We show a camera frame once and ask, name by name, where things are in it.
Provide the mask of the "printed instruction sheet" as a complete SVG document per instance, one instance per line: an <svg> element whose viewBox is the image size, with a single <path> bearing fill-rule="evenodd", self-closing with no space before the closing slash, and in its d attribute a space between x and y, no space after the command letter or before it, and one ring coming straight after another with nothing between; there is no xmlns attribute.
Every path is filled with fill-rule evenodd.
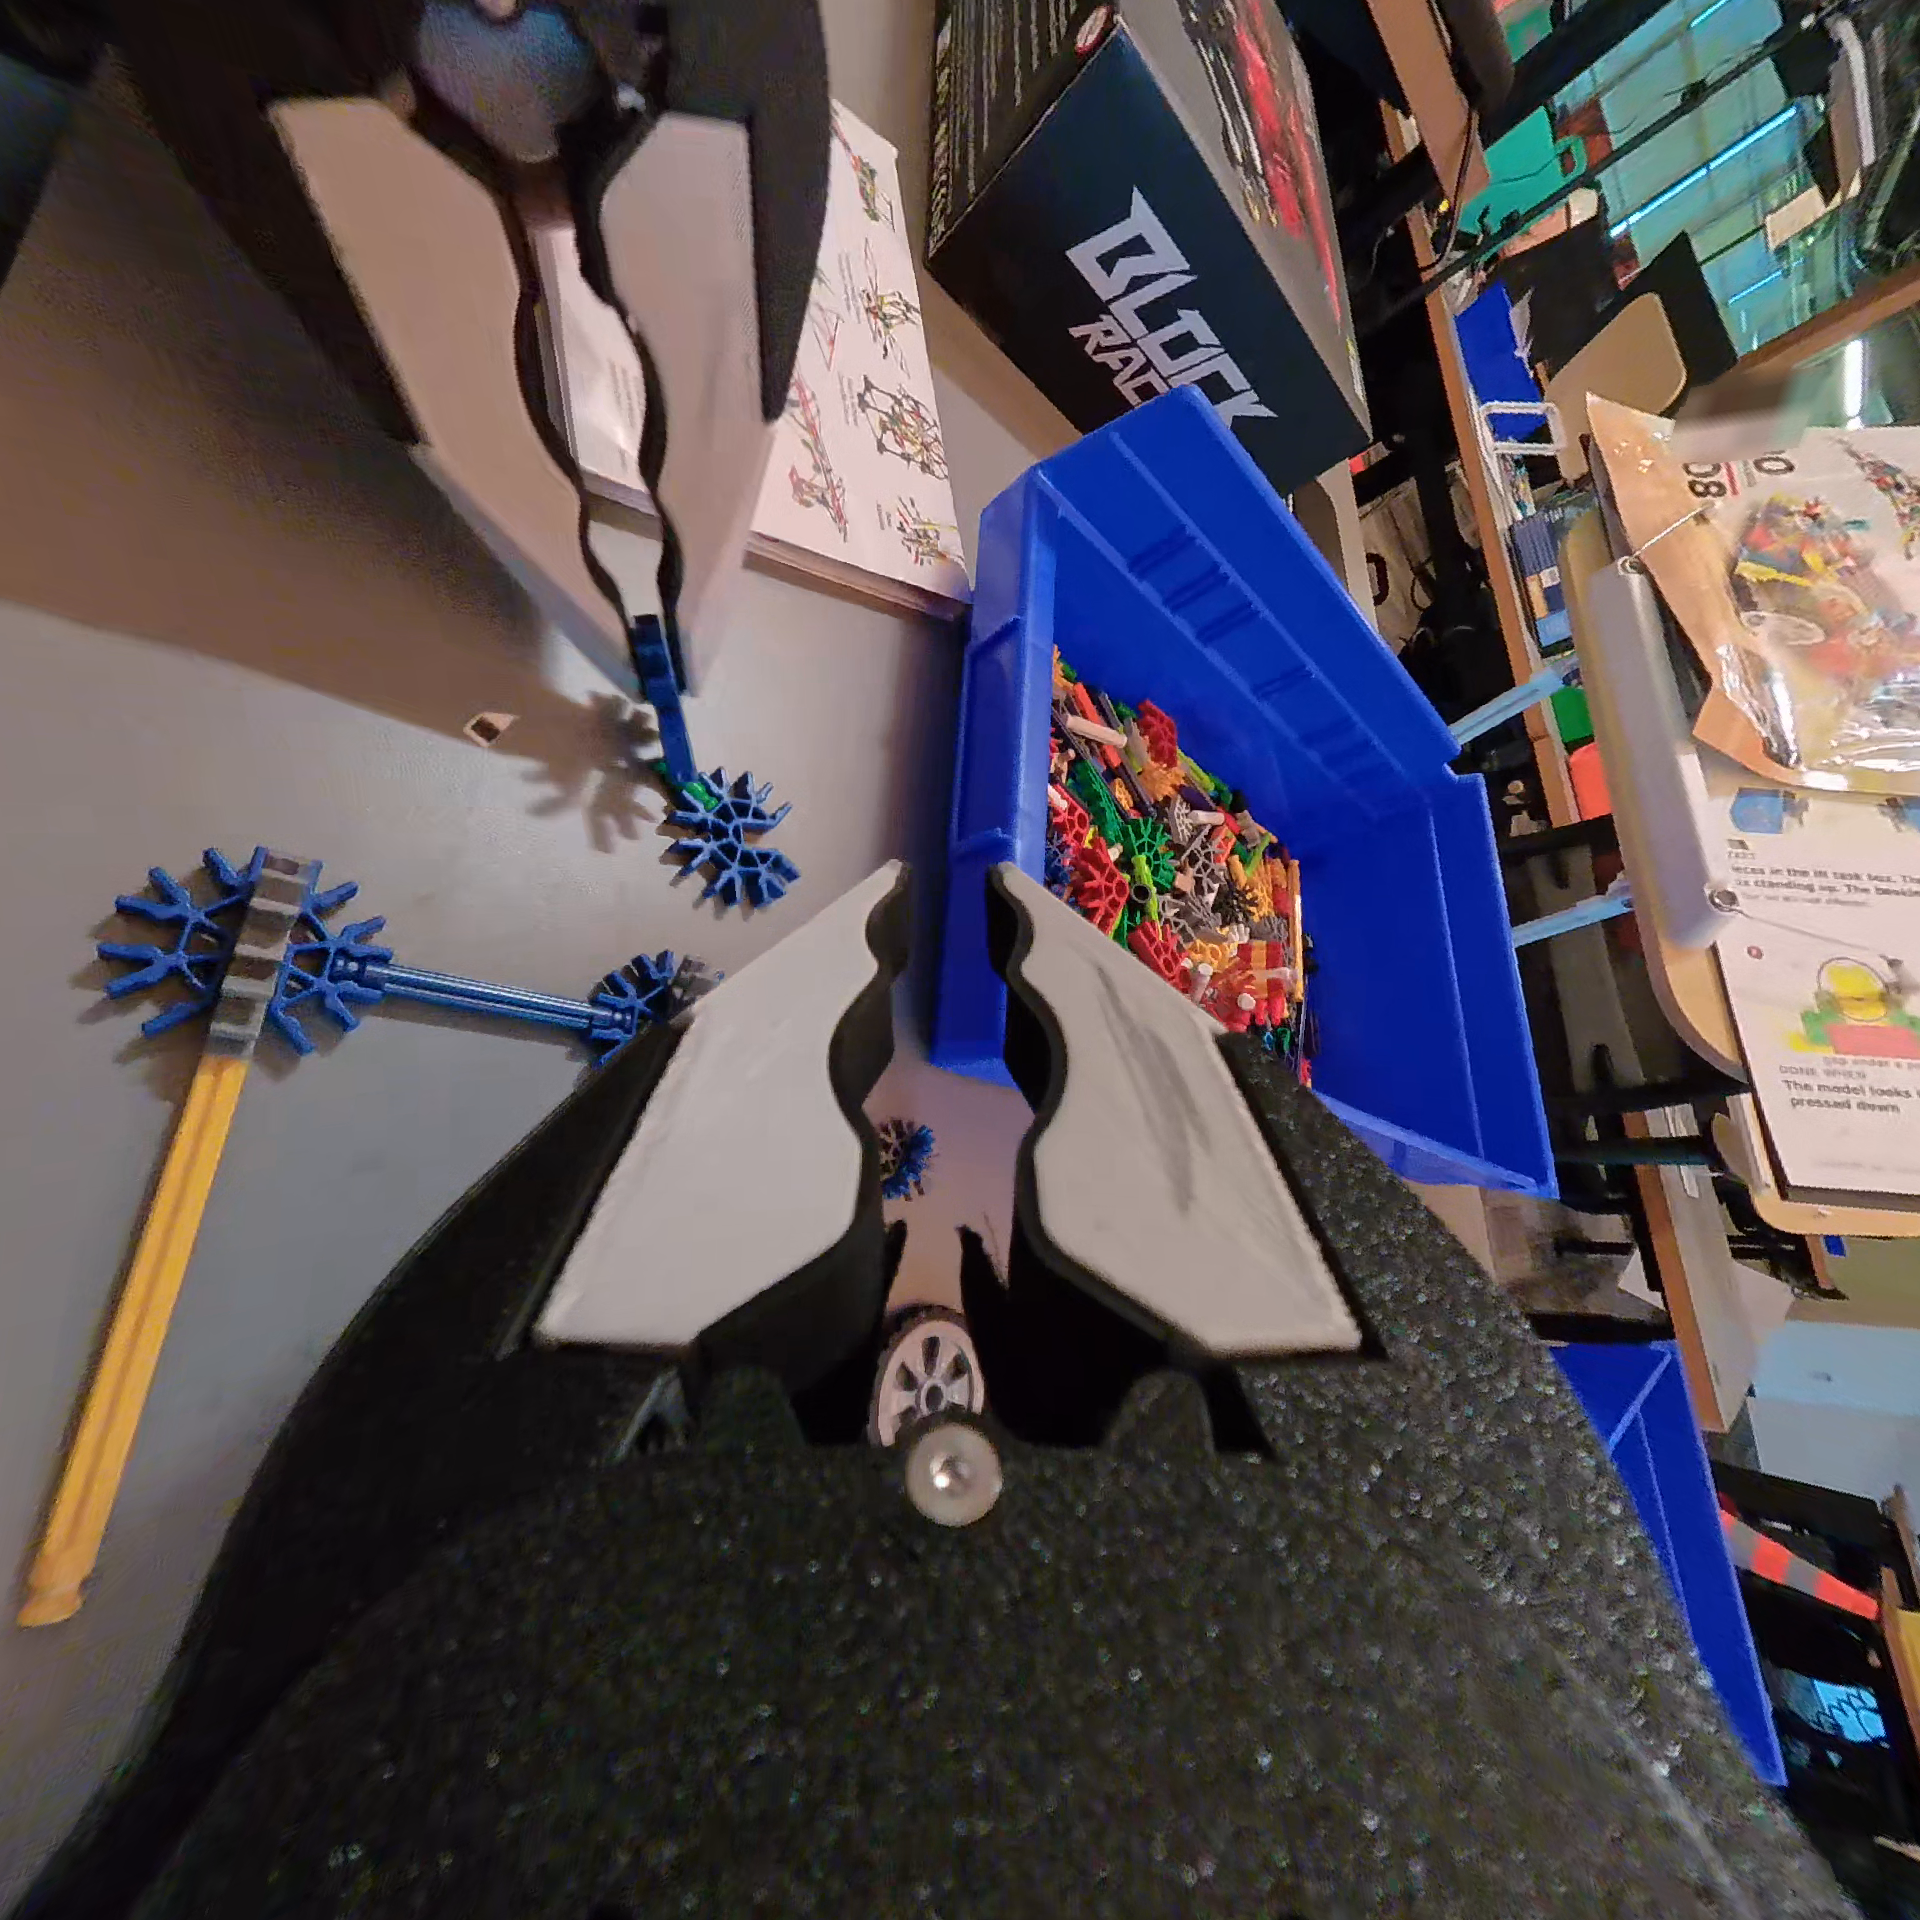
<svg viewBox="0 0 1920 1920"><path fill-rule="evenodd" d="M1917 1210L1917 802L1712 783L1715 955L1772 1176Z"/></svg>

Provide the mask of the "long blue rod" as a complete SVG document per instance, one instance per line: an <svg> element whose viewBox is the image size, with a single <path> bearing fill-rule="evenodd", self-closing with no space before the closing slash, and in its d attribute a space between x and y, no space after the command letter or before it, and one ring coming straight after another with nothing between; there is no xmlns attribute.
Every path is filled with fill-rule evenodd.
<svg viewBox="0 0 1920 1920"><path fill-rule="evenodd" d="M527 991L466 975L442 973L396 962L372 962L365 984L382 999L399 999L448 1012L514 1019L584 1038L603 1010L587 999Z"/></svg>

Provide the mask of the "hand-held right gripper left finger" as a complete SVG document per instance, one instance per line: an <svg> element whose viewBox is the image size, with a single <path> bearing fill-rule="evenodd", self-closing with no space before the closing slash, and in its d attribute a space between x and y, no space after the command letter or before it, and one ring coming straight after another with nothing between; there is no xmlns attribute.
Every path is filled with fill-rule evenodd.
<svg viewBox="0 0 1920 1920"><path fill-rule="evenodd" d="M885 1302L867 1101L896 1051L911 870L883 861L672 1022L535 1320L547 1346L838 1358Z"/></svg>

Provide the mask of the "dark toy car set box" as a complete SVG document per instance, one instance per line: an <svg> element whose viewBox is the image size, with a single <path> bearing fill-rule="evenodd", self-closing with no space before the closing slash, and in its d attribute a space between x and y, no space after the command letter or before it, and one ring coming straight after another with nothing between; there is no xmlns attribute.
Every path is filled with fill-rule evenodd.
<svg viewBox="0 0 1920 1920"><path fill-rule="evenodd" d="M1284 496L1373 440L1312 86L1269 2L942 2L928 274L1079 429L1204 399Z"/></svg>

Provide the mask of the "white document stand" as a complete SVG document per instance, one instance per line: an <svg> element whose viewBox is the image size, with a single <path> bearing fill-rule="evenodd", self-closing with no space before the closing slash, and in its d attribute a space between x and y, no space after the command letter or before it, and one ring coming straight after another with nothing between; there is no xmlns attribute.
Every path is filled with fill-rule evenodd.
<svg viewBox="0 0 1920 1920"><path fill-rule="evenodd" d="M1647 936L1676 950L1710 950L1732 915L1718 868L1707 780L1672 671L1664 603L1637 559L1618 559L1598 516L1582 519L1560 548L1572 659L1474 708L1454 727L1459 746L1515 718L1578 670L1586 691L1622 878L1605 896L1514 926L1524 949L1564 933L1634 915Z"/></svg>

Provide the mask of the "grey connector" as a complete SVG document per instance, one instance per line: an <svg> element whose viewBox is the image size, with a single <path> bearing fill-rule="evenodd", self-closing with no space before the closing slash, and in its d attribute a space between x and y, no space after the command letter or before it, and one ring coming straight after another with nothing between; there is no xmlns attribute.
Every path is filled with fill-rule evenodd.
<svg viewBox="0 0 1920 1920"><path fill-rule="evenodd" d="M263 1036L280 1019L295 943L317 878L315 859L255 851L247 908L208 1014L205 1056L212 1061L251 1063Z"/></svg>

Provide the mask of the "empty blue bin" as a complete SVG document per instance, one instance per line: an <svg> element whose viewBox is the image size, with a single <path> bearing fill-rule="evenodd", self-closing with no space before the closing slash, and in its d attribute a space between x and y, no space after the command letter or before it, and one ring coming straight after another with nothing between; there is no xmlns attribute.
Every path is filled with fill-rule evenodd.
<svg viewBox="0 0 1920 1920"><path fill-rule="evenodd" d="M1764 1786L1786 1788L1786 1755L1676 1344L1559 1342L1552 1358L1632 1494L1744 1752Z"/></svg>
<svg viewBox="0 0 1920 1920"><path fill-rule="evenodd" d="M1514 300L1499 279L1454 316L1454 334L1472 410L1494 410L1488 432L1508 440L1542 435L1546 396L1524 356Z"/></svg>

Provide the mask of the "long yellow rod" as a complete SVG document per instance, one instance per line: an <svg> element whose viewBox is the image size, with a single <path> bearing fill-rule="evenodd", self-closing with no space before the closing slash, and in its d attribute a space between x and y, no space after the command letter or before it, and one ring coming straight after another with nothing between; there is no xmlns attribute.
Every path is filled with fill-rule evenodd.
<svg viewBox="0 0 1920 1920"><path fill-rule="evenodd" d="M204 1048L22 1581L20 1628L60 1624L85 1602L247 1079L245 1053Z"/></svg>

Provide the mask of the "small blue construction piece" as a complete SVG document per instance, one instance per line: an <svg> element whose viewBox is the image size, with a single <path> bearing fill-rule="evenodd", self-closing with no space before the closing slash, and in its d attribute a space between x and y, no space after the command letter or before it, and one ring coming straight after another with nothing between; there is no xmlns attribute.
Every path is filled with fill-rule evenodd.
<svg viewBox="0 0 1920 1920"><path fill-rule="evenodd" d="M655 718L660 776L674 788L698 781L699 766L688 733L682 671L660 616L637 614L628 627L628 645L639 703Z"/></svg>

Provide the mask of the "white instruction booklet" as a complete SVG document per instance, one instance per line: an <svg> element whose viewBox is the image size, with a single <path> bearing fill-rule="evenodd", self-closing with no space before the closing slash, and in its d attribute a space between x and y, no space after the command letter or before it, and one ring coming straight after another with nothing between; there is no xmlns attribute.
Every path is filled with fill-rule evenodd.
<svg viewBox="0 0 1920 1920"><path fill-rule="evenodd" d="M565 216L535 216L547 407L587 491L654 532L639 359L589 291ZM823 245L748 552L862 598L954 613L971 596L893 143L832 107Z"/></svg>

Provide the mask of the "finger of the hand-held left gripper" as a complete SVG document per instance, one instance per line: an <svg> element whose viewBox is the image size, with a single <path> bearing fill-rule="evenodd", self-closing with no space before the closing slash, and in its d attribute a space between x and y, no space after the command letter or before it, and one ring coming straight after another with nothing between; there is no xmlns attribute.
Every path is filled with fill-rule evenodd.
<svg viewBox="0 0 1920 1920"><path fill-rule="evenodd" d="M628 610L591 551L584 483L544 411L527 181L560 158L498 149L437 91L295 96L274 135L410 416L406 446L541 620L637 694Z"/></svg>
<svg viewBox="0 0 1920 1920"><path fill-rule="evenodd" d="M764 411L750 133L628 118L575 182L589 288L639 359L642 485L660 519L658 603L691 691L726 636L774 427Z"/></svg>

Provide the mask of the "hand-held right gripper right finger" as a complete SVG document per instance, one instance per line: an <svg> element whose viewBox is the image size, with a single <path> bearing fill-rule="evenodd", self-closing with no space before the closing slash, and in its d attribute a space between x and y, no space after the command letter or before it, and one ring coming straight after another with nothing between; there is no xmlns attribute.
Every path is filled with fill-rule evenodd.
<svg viewBox="0 0 1920 1920"><path fill-rule="evenodd" d="M1228 1032L1016 863L988 875L1015 1219L1046 1274L1199 1359L1354 1355L1362 1326Z"/></svg>

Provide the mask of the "orange traffic cone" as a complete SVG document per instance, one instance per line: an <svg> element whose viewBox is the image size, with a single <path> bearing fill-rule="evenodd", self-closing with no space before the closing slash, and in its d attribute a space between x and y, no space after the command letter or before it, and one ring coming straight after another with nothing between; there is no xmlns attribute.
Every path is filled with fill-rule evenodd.
<svg viewBox="0 0 1920 1920"><path fill-rule="evenodd" d="M1783 1541L1749 1525L1725 1499L1718 1499L1722 1538L1736 1573L1774 1588L1824 1604L1838 1614L1880 1620L1880 1602L1813 1566Z"/></svg>

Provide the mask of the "grey toy wheel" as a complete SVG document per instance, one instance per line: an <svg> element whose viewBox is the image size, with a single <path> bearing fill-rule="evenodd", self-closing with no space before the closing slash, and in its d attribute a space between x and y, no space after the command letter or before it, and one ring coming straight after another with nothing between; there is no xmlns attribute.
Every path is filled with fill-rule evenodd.
<svg viewBox="0 0 1920 1920"><path fill-rule="evenodd" d="M990 1403L967 1316L942 1304L893 1311L880 1339L871 1391L868 1440L892 1448L902 1434Z"/></svg>

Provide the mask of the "blue parts bin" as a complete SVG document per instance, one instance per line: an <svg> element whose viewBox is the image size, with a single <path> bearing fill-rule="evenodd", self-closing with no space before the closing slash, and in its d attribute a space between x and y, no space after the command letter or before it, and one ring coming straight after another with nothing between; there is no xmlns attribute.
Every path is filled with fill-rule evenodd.
<svg viewBox="0 0 1920 1920"><path fill-rule="evenodd" d="M1010 1086L988 875L1042 875L1054 653L1147 700L1302 867L1312 1093L1414 1184L1555 1197L1484 783L1260 469L1165 396L1031 467L976 534L935 1064Z"/></svg>

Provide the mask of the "pile of colourful construction pieces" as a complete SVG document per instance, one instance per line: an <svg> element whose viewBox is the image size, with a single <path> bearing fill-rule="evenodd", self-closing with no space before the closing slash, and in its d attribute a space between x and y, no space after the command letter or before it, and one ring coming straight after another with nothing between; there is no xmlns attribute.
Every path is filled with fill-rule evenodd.
<svg viewBox="0 0 1920 1920"><path fill-rule="evenodd" d="M1231 1036L1312 1086L1317 959L1302 868L1172 715L1048 663L1042 880Z"/></svg>

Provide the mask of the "teal container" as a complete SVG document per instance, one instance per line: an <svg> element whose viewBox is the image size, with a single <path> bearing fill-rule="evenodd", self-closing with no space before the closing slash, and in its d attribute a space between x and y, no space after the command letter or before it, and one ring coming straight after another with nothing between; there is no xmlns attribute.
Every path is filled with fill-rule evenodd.
<svg viewBox="0 0 1920 1920"><path fill-rule="evenodd" d="M1499 232L1510 216L1548 200L1564 181L1583 172L1588 156L1583 136L1559 135L1542 107L1503 133L1485 150L1485 162L1491 182L1461 212L1461 246Z"/></svg>

